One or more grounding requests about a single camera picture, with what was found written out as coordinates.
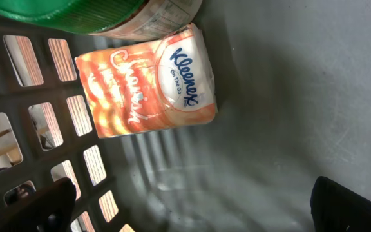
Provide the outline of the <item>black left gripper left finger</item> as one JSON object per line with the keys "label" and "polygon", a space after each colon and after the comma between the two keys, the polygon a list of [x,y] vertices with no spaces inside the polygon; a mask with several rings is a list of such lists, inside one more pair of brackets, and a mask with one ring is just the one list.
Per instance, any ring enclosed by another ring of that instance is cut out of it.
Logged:
{"label": "black left gripper left finger", "polygon": [[61,178],[0,212],[1,231],[67,231],[75,207],[76,187]]}

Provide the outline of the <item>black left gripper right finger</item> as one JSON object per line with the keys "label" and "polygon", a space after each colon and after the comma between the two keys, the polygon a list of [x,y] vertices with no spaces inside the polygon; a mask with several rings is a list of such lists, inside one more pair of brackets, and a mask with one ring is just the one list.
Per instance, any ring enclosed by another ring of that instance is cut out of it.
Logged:
{"label": "black left gripper right finger", "polygon": [[317,232],[371,231],[371,201],[328,177],[316,179],[310,208]]}

